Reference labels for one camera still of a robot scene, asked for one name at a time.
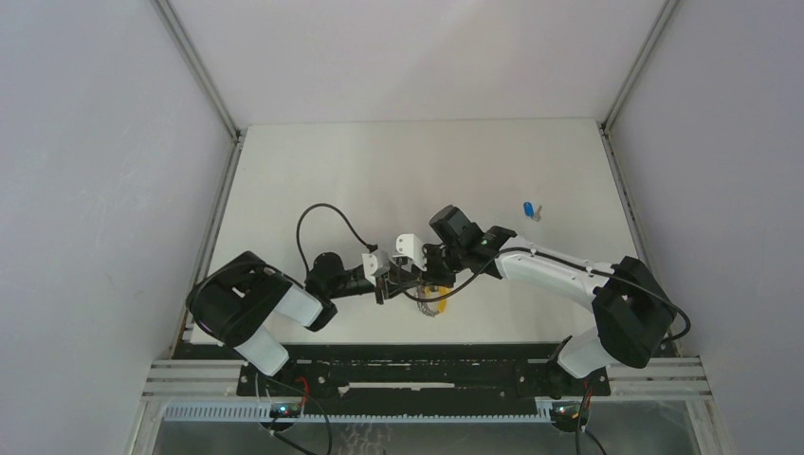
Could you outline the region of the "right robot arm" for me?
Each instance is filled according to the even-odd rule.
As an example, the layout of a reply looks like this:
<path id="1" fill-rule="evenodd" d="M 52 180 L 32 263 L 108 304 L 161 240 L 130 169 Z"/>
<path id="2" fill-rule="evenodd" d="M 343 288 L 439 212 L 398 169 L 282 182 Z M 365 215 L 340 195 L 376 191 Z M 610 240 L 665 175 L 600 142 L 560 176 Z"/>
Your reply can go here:
<path id="1" fill-rule="evenodd" d="M 561 394 L 574 393 L 590 373 L 612 364 L 645 368 L 680 310 L 649 268 L 626 256 L 616 264 L 582 260 L 536 246 L 515 231 L 488 230 L 448 205 L 429 220 L 440 245 L 425 245 L 422 279 L 436 284 L 469 270 L 474 278 L 524 282 L 546 289 L 594 317 L 594 327 L 565 338 L 549 359 L 548 381 Z"/>

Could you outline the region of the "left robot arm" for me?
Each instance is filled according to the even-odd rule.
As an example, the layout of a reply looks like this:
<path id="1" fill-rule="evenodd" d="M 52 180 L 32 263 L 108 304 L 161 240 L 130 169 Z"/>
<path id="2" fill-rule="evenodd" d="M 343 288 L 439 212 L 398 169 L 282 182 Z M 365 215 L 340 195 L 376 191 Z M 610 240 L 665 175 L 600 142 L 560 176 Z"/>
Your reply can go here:
<path id="1" fill-rule="evenodd" d="M 191 289 L 185 305 L 196 327 L 234 350 L 260 372 L 260 383 L 275 395 L 290 392 L 295 368 L 289 352 L 265 326 L 277 313 L 317 332 L 338 313 L 334 299 L 373 294 L 391 299 L 415 287 L 419 276 L 394 264 L 382 251 L 365 253 L 347 269 L 334 252 L 321 253 L 303 283 L 246 251 Z"/>

